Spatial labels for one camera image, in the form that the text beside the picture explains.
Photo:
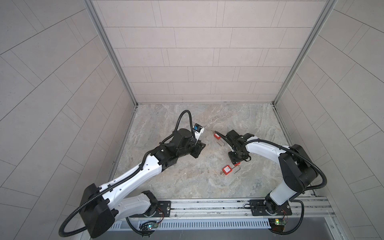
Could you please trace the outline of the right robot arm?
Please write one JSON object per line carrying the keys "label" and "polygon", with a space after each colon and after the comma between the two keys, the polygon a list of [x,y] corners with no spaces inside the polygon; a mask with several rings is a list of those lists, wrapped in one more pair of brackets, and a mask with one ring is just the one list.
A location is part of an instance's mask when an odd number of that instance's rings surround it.
{"label": "right robot arm", "polygon": [[328,183],[326,175],[300,145],[281,146],[249,133],[239,135],[234,130],[226,135],[218,131],[215,134],[231,147],[229,157],[234,164],[250,161],[250,154],[279,164],[283,180],[265,197],[264,206],[269,215],[277,215],[283,204],[292,202],[305,191],[321,189]]}

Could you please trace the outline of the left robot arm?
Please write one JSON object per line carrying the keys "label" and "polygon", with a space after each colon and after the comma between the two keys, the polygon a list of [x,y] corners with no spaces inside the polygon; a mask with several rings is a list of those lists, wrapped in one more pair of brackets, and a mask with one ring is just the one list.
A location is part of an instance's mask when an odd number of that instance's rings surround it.
{"label": "left robot arm", "polygon": [[190,125],[189,129],[181,129],[179,125],[184,115],[192,119],[191,112],[184,110],[171,135],[146,152],[137,166],[99,187],[89,185],[84,190],[80,206],[60,226],[59,236],[66,238],[88,231],[91,238],[97,238],[121,218],[152,215],[158,204],[152,192],[144,191],[129,199],[126,196],[146,180],[175,165],[179,158],[187,155],[199,157],[206,146],[199,139],[204,128],[195,124]]}

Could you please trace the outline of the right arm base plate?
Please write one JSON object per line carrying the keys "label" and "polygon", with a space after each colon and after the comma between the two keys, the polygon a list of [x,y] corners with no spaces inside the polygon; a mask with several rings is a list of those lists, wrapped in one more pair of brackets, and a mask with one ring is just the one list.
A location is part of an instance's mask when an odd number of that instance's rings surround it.
{"label": "right arm base plate", "polygon": [[285,201],[273,213],[268,212],[265,200],[250,200],[248,208],[251,210],[253,216],[291,216],[292,210],[288,201]]}

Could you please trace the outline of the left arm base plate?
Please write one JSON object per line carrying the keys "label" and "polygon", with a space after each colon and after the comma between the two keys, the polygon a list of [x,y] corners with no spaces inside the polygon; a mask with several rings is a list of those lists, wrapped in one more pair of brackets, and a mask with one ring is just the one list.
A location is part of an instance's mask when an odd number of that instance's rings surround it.
{"label": "left arm base plate", "polygon": [[162,218],[169,217],[171,201],[158,201],[156,207],[150,207],[144,214],[132,215],[131,218]]}

